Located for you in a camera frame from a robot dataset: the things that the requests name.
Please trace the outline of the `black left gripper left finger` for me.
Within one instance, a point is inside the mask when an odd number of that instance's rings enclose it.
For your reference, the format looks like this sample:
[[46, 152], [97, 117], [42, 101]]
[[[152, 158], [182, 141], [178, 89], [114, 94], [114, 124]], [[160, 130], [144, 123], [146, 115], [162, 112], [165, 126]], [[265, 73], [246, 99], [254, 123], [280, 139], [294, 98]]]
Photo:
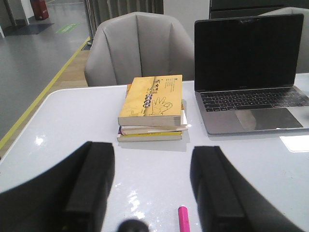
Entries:
[[114, 177], [111, 143], [86, 142], [0, 195], [3, 232], [99, 232]]

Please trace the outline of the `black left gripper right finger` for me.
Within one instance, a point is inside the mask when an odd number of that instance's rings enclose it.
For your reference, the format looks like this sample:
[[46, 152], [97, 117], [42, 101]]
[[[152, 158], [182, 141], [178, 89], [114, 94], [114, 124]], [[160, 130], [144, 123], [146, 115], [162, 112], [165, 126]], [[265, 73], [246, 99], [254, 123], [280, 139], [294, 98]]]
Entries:
[[264, 148], [193, 149], [190, 179], [204, 232], [306, 232], [309, 155]]

